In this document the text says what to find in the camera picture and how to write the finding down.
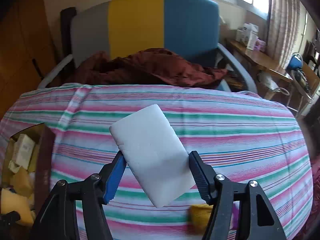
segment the gray cushion panel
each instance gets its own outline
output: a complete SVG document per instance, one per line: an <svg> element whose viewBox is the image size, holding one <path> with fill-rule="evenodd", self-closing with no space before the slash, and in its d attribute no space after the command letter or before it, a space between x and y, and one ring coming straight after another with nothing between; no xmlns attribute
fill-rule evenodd
<svg viewBox="0 0 320 240"><path fill-rule="evenodd" d="M109 53L108 4L91 7L72 19L71 44L76 67L98 51Z"/></svg>

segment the curtain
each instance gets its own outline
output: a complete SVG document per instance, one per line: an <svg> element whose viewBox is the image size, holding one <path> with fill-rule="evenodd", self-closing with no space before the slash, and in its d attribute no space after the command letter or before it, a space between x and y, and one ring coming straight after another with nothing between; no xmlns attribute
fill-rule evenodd
<svg viewBox="0 0 320 240"><path fill-rule="evenodd" d="M267 54L279 61L279 69L288 66L297 41L300 0L271 0Z"/></svg>

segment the pink and green striped fabric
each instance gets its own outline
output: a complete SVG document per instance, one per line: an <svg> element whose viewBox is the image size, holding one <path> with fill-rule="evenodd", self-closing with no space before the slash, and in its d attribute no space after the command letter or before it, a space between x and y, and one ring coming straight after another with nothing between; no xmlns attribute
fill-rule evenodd
<svg viewBox="0 0 320 240"><path fill-rule="evenodd" d="M165 85L69 85L21 95L0 123L0 161L11 135L45 122L56 134L51 186L83 180L110 163L116 152L109 126L146 106L158 104L188 152L231 180L257 180L288 239L309 216L312 174L307 147L291 112L250 92ZM104 206L114 239L201 239L188 208L204 203L194 186L169 206L155 208L127 167L116 196ZM82 239L81 202L76 203ZM228 239L235 237L230 231Z"/></svg>

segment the red cloth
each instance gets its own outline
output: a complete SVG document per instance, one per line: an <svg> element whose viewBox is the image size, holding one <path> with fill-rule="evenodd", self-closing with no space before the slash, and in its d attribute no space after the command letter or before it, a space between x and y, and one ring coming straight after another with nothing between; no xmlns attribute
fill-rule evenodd
<svg viewBox="0 0 320 240"><path fill-rule="evenodd" d="M225 69L190 63L167 49L147 49L111 61L101 51L82 62L67 82L89 85L168 84L214 89L226 73Z"/></svg>

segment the chair armrest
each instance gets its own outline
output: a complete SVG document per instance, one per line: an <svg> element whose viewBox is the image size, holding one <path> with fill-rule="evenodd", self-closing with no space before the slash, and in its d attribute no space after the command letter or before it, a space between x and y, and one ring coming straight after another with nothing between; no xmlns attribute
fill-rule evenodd
<svg viewBox="0 0 320 240"><path fill-rule="evenodd" d="M254 83L254 80L245 70L245 68L239 63L239 61L237 61L237 59L220 43L218 43L217 50L223 56L223 58L227 60L227 62L230 64L230 66L233 68L236 74L241 76L241 78L244 81L245 89L257 94L258 91L256 84Z"/></svg>
<svg viewBox="0 0 320 240"><path fill-rule="evenodd" d="M220 91L225 91L225 92L232 92L228 83L222 79L220 84L218 85L217 88L215 88L215 90L220 90Z"/></svg>
<svg viewBox="0 0 320 240"><path fill-rule="evenodd" d="M53 70L50 71L49 74L45 76L45 78L38 85L38 89L45 88L58 74L59 72L73 59L72 54L66 56L58 65L54 67Z"/></svg>

